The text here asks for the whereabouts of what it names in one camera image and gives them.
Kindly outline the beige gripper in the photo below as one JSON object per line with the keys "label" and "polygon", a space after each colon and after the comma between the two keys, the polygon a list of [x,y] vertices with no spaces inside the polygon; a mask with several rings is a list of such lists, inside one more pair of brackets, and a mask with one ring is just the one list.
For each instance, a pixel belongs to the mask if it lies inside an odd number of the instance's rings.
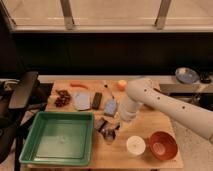
{"label": "beige gripper", "polygon": [[111,131],[115,131],[115,125],[113,123],[110,123],[109,121],[107,121],[103,117],[97,119],[94,122],[94,128],[97,131],[101,131],[101,134],[103,136],[107,136],[108,135],[108,132],[109,132],[108,129],[110,129]]}

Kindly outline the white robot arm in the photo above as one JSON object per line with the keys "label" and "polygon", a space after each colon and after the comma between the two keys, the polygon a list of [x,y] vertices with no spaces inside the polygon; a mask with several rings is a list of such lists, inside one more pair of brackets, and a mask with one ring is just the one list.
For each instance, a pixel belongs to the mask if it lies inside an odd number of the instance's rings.
{"label": "white robot arm", "polygon": [[118,113],[124,122],[131,122],[145,104],[154,108],[213,144],[213,111],[164,95],[154,88],[154,81],[142,77],[125,86]]}

